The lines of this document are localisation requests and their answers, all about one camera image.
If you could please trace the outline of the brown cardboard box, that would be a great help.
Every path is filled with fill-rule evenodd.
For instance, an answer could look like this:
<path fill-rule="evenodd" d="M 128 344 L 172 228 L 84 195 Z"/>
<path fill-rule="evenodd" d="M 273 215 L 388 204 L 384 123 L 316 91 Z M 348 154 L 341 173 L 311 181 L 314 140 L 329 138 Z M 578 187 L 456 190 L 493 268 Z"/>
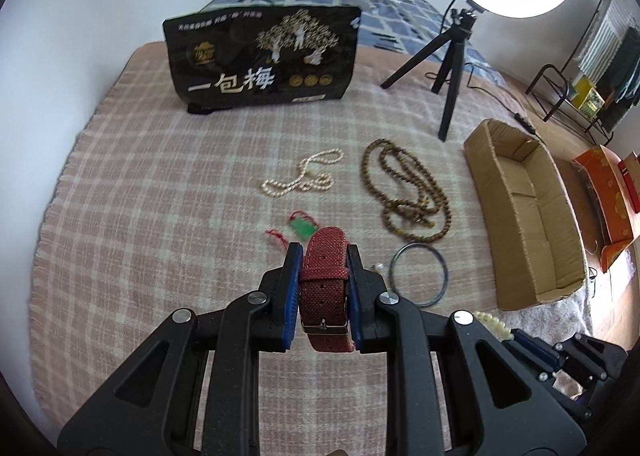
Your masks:
<path fill-rule="evenodd" d="M 546 305 L 582 288 L 584 242 L 544 143 L 485 119 L 464 141 L 464 154 L 487 228 L 498 308 Z"/>

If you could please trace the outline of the orange cloth covered table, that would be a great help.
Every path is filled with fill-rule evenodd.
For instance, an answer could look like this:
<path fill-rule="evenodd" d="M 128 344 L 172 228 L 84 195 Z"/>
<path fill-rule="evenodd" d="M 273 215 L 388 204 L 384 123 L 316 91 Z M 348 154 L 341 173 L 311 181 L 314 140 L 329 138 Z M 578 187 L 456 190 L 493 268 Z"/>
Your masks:
<path fill-rule="evenodd" d="M 604 246 L 600 251 L 603 272 L 639 238 L 639 213 L 634 211 L 623 176 L 620 158 L 604 145 L 593 146 L 572 161 L 592 187 L 603 222 Z"/>

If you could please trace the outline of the red and tan boxes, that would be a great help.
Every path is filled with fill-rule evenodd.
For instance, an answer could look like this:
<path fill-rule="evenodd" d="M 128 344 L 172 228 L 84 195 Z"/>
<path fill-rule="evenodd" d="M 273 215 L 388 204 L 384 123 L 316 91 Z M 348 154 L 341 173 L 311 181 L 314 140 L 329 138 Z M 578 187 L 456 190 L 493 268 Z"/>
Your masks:
<path fill-rule="evenodd" d="M 618 169 L 623 176 L 634 211 L 640 211 L 640 164 L 639 156 L 630 152 L 626 158 L 618 163 Z"/>

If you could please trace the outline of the yellow green box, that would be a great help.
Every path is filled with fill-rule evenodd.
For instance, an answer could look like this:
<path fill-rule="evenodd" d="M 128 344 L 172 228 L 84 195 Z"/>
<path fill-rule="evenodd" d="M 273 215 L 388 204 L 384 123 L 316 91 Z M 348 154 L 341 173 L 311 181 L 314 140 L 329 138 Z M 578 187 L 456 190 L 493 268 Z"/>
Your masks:
<path fill-rule="evenodd" d="M 603 108 L 604 100 L 597 91 L 596 85 L 587 76 L 582 76 L 574 85 L 572 103 L 579 112 L 592 118 Z"/>

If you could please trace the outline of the dark hanging clothes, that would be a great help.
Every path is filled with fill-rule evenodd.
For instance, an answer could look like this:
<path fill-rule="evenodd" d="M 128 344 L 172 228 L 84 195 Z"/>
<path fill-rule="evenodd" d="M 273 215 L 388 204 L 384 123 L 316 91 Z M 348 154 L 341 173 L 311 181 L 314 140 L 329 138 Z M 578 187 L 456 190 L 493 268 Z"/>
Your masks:
<path fill-rule="evenodd" d="M 639 103 L 639 31 L 628 27 L 623 42 L 597 84 L 604 100 L 598 118 L 613 132 L 631 108 Z"/>

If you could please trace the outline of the black metal clothes rack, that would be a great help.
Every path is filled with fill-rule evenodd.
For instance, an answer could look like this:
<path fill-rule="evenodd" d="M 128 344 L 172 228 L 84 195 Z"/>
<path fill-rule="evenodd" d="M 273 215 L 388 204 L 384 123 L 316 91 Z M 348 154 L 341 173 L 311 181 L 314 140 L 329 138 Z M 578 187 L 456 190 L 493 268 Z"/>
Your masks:
<path fill-rule="evenodd" d="M 600 8 L 600 3 L 601 0 L 598 0 L 597 7 L 594 9 L 582 37 L 579 38 L 577 45 L 564 64 L 559 68 L 551 63 L 541 66 L 525 93 L 539 105 L 544 113 L 543 121 L 555 119 L 568 129 L 582 133 L 592 143 L 601 140 L 605 144 L 610 144 L 614 139 L 616 129 L 620 127 L 623 120 L 613 132 L 608 132 L 600 123 L 599 113 L 595 117 L 587 117 L 579 112 L 572 103 L 574 85 L 583 76 L 576 68 L 574 57 L 586 37 L 589 25 Z M 626 0 L 626 9 L 628 27 L 633 26 L 639 31 L 639 19 L 634 15 L 634 4 L 631 0 Z"/>

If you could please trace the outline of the striped hanging cloth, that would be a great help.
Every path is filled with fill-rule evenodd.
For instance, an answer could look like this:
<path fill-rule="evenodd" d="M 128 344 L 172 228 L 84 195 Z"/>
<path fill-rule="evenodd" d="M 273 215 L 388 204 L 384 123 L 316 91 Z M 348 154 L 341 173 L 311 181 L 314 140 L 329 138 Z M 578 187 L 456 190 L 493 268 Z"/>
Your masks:
<path fill-rule="evenodd" d="M 601 0 L 574 57 L 578 71 L 597 83 L 620 49 L 628 26 L 626 0 Z"/>

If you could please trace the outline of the black mini tripod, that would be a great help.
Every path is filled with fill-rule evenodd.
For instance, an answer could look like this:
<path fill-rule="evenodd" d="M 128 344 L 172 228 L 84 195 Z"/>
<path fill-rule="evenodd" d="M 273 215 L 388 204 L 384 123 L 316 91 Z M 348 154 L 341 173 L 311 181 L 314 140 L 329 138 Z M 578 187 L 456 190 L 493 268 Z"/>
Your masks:
<path fill-rule="evenodd" d="M 409 59 L 404 65 L 390 75 L 381 84 L 383 89 L 388 89 L 397 83 L 399 79 L 407 75 L 413 68 L 425 61 L 429 56 L 447 45 L 444 60 L 436 74 L 431 91 L 438 94 L 446 80 L 449 80 L 444 110 L 442 111 L 442 120 L 440 121 L 437 137 L 440 141 L 445 142 L 448 137 L 448 131 L 454 116 L 454 107 L 457 103 L 460 91 L 463 65 L 465 63 L 465 48 L 472 35 L 472 29 L 476 22 L 476 16 L 473 11 L 462 9 L 460 12 L 451 10 L 452 24 L 447 31 L 443 31 L 432 39 L 425 47 Z"/>

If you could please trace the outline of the blue patterned bed sheet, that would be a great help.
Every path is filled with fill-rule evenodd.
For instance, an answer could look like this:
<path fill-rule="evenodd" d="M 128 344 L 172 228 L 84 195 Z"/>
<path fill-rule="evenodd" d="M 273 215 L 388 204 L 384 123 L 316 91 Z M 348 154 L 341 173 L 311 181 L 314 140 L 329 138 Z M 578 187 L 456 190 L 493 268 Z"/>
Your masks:
<path fill-rule="evenodd" d="M 413 56 L 440 33 L 442 14 L 426 0 L 212 0 L 220 8 L 354 6 L 361 10 L 358 44 Z"/>

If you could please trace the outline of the black snack bag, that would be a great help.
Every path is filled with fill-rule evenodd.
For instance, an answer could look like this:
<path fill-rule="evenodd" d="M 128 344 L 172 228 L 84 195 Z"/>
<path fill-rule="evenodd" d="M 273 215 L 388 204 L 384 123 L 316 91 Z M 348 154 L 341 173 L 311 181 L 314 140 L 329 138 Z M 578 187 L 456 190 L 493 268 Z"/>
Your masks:
<path fill-rule="evenodd" d="M 354 74 L 354 6 L 224 7 L 163 22 L 169 71 L 186 110 L 342 98 Z"/>

